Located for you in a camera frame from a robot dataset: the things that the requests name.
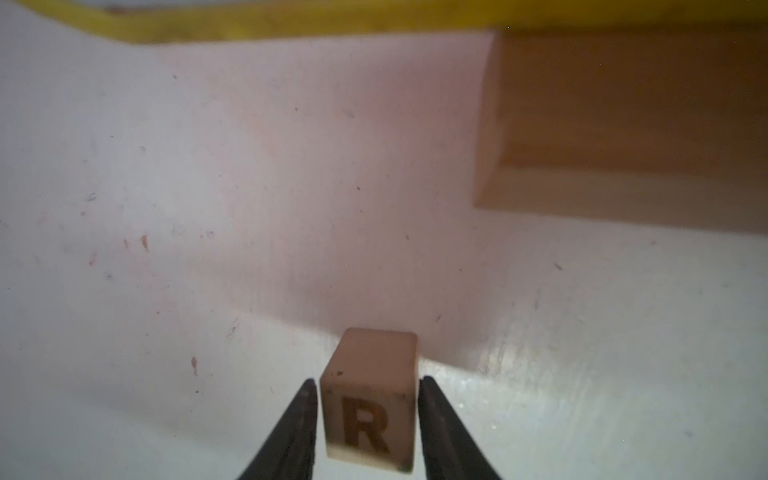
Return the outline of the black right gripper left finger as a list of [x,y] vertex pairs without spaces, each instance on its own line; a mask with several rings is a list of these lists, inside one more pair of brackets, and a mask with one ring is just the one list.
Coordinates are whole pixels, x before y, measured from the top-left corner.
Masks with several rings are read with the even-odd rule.
[[314,379],[303,382],[239,480],[310,480],[317,437]]

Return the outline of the wooden block letter R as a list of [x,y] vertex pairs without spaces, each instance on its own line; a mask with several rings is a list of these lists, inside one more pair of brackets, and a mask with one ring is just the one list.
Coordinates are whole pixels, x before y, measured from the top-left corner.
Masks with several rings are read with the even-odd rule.
[[418,337],[349,328],[321,378],[330,458],[411,473],[418,393]]

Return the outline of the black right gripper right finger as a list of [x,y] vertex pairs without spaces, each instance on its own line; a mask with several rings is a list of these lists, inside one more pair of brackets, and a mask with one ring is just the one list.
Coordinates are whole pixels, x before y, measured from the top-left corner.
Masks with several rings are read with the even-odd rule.
[[418,415],[427,479],[501,480],[431,376],[420,380]]

